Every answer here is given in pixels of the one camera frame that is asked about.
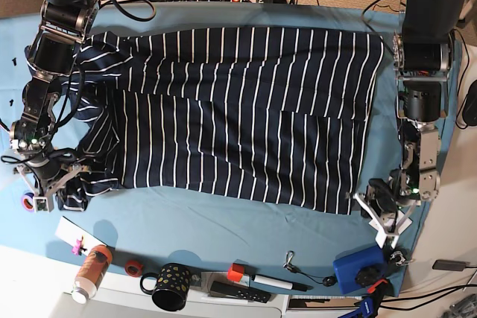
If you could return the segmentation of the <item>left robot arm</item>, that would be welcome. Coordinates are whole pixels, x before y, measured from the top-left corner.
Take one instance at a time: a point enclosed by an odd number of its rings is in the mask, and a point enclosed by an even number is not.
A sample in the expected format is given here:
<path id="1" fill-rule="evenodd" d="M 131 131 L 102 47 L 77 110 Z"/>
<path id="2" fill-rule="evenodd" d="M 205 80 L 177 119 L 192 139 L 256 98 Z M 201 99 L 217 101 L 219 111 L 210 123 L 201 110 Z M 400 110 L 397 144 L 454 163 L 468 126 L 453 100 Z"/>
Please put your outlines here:
<path id="1" fill-rule="evenodd" d="M 395 113 L 402 150 L 387 180 L 372 178 L 354 198 L 376 224 L 379 247 L 395 248 L 399 229 L 417 206 L 440 190 L 436 123 L 449 112 L 449 73 L 455 56 L 454 29 L 465 0 L 401 0 L 394 33 Z"/>

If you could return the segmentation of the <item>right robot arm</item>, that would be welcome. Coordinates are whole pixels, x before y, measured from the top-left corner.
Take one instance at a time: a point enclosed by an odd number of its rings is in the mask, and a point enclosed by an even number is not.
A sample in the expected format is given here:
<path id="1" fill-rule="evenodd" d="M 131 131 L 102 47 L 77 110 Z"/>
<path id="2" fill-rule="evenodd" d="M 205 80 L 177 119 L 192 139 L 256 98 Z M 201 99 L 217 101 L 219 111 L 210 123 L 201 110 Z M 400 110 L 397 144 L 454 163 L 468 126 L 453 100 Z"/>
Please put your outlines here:
<path id="1" fill-rule="evenodd" d="M 22 93 L 24 105 L 18 121 L 9 129 L 10 147 L 14 154 L 1 161 L 13 165 L 30 188 L 22 205 L 30 212 L 50 212 L 54 198 L 66 196 L 66 184 L 88 167 L 79 163 L 72 148 L 56 149 L 52 139 L 76 113 L 83 91 L 80 79 L 78 93 L 69 114 L 54 114 L 58 101 L 67 101 L 69 90 L 61 78 L 70 79 L 80 48 L 98 12 L 98 0 L 44 0 L 37 35 L 27 48 L 27 62 L 32 78 Z"/>

